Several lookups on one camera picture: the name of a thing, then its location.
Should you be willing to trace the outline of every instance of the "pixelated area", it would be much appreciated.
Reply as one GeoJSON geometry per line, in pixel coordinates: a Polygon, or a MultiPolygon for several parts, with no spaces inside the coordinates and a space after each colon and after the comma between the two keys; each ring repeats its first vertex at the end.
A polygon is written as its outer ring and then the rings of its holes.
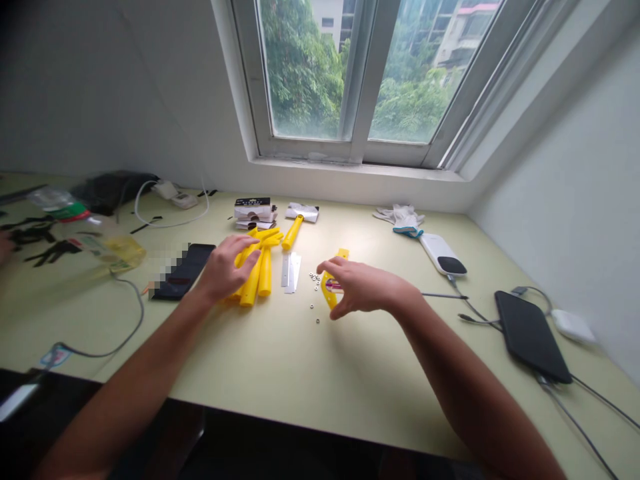
{"type": "Polygon", "coordinates": [[[157,264],[158,273],[155,273],[149,281],[149,292],[147,298],[151,299],[156,290],[160,288],[162,282],[166,281],[168,277],[175,272],[176,268],[182,265],[184,258],[187,256],[187,251],[191,242],[181,243],[172,248],[167,245],[166,248],[156,249],[147,252],[147,258],[151,263],[157,264]]]}

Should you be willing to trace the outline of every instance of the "hand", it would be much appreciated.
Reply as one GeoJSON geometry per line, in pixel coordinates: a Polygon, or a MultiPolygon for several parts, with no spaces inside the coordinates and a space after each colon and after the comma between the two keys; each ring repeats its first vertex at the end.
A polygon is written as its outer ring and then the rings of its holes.
{"type": "Polygon", "coordinates": [[[234,293],[248,280],[251,269],[260,258],[260,250],[248,256],[240,268],[235,267],[235,258],[246,247],[259,240],[248,235],[231,235],[222,240],[205,265],[199,282],[193,288],[212,302],[217,302],[234,293]]]}
{"type": "Polygon", "coordinates": [[[420,291],[408,281],[388,271],[370,267],[364,263],[352,262],[342,257],[334,257],[318,265],[316,272],[324,270],[332,274],[345,294],[333,310],[331,320],[338,320],[352,311],[392,310],[398,300],[420,291]]]}
{"type": "Polygon", "coordinates": [[[0,233],[0,265],[9,260],[9,257],[15,248],[15,244],[9,240],[9,238],[9,232],[0,233]]]}

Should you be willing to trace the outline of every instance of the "building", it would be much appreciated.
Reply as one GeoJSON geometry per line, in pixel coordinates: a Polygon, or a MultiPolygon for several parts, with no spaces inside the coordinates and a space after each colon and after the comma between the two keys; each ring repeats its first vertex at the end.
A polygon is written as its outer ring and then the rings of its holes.
{"type": "Polygon", "coordinates": [[[440,42],[433,66],[466,69],[499,7],[500,0],[459,0],[452,13],[438,11],[427,38],[440,42]]]}
{"type": "Polygon", "coordinates": [[[330,35],[338,51],[351,38],[355,2],[356,0],[311,0],[313,18],[320,33],[330,35]]]}

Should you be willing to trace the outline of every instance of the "white glove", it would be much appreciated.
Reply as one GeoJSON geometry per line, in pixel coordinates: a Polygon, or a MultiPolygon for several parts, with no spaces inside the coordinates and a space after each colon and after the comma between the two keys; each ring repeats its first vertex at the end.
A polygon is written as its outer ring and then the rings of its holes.
{"type": "Polygon", "coordinates": [[[373,216],[380,220],[386,220],[393,224],[393,231],[402,233],[408,237],[416,238],[424,233],[424,230],[418,230],[418,226],[423,222],[424,215],[416,215],[413,205],[393,204],[393,210],[382,208],[376,209],[373,216]]]}

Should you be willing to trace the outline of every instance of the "desk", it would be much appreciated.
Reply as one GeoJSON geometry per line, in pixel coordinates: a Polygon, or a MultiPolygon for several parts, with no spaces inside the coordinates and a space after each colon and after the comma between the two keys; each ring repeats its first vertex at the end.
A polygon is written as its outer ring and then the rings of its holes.
{"type": "MultiPolygon", "coordinates": [[[[2,182],[0,194],[52,181],[27,175],[9,179],[2,182]]],[[[233,220],[227,218],[233,214],[234,200],[246,196],[216,193],[204,218],[182,227],[148,227],[136,233],[148,256],[123,278],[142,288],[188,242],[218,244],[236,233],[233,220]]],[[[171,396],[435,455],[469,458],[393,318],[383,312],[358,312],[332,322],[321,292],[314,290],[315,283],[309,279],[318,263],[343,247],[350,250],[352,260],[392,271],[423,291],[452,293],[419,242],[394,234],[390,224],[371,215],[370,206],[284,197],[272,197],[272,201],[278,205],[278,226],[284,232],[293,222],[283,218],[289,201],[320,206],[318,223],[303,224],[293,246],[302,256],[298,290],[286,295],[280,288],[281,249],[274,248],[272,295],[258,300],[252,309],[215,309],[171,396]]],[[[153,194],[140,202],[142,216],[162,215],[166,223],[194,217],[203,208],[181,211],[153,194]]],[[[2,223],[40,215],[26,201],[3,209],[10,215],[2,223]]],[[[125,205],[120,215],[128,231],[139,226],[131,210],[131,205],[125,205]]],[[[466,216],[425,214],[424,229],[442,235],[469,270],[468,277],[459,281],[460,289],[488,318],[497,317],[494,291],[532,285],[466,216]]],[[[36,367],[55,341],[90,352],[108,351],[137,321],[131,289],[111,280],[104,267],[96,266],[84,253],[65,255],[38,269],[21,262],[42,250],[42,245],[29,246],[0,272],[0,367],[16,371],[36,367]]],[[[544,300],[536,294],[526,298],[544,308],[544,300]]],[[[430,298],[429,302],[524,408],[569,478],[607,478],[569,420],[534,377],[508,356],[496,330],[458,320],[458,313],[469,313],[458,300],[430,298]]],[[[72,355],[57,371],[108,380],[175,304],[145,299],[145,308],[143,326],[118,354],[108,359],[72,355]]],[[[640,392],[604,354],[555,336],[572,372],[640,419],[640,392]]],[[[560,395],[620,478],[634,477],[640,468],[638,432],[578,385],[564,388],[560,395]]]]}

